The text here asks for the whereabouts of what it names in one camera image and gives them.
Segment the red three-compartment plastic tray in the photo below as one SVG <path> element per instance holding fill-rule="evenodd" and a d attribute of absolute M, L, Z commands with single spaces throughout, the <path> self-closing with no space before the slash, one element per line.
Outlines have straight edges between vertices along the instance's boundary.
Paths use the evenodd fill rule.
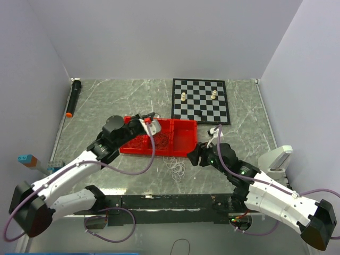
<path fill-rule="evenodd" d="M 156 156 L 182 157 L 194 150 L 197 144 L 197 122 L 159 118 L 161 131 L 154 135 Z M 140 135 L 120 148 L 120 153 L 152 155 L 152 145 L 147 135 Z"/>

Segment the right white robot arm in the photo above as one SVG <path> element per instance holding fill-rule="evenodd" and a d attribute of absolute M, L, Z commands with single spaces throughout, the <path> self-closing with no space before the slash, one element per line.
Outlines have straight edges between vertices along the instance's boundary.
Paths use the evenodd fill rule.
<path fill-rule="evenodd" d="M 232 206 L 261 212 L 294 229 L 302 240 L 324 251 L 337 225 L 333 206 L 327 200 L 301 196 L 270 178 L 259 168 L 238 159 L 227 143 L 209 146 L 197 143 L 187 154 L 193 166 L 212 166 L 235 186 Z"/>

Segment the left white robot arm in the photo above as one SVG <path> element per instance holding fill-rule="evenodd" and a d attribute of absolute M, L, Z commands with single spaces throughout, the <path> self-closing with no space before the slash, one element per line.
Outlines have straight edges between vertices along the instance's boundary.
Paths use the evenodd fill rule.
<path fill-rule="evenodd" d="M 121 146 L 139 135 L 153 141 L 161 129 L 154 112 L 134 115 L 128 122 L 119 115 L 109 117 L 95 141 L 74 161 L 33 184 L 24 181 L 15 187 L 9 219 L 15 220 L 24 234 L 35 237 L 64 216 L 84 210 L 100 213 L 105 195 L 99 188 L 90 185 L 77 193 L 66 192 L 85 177 L 109 167 Z"/>

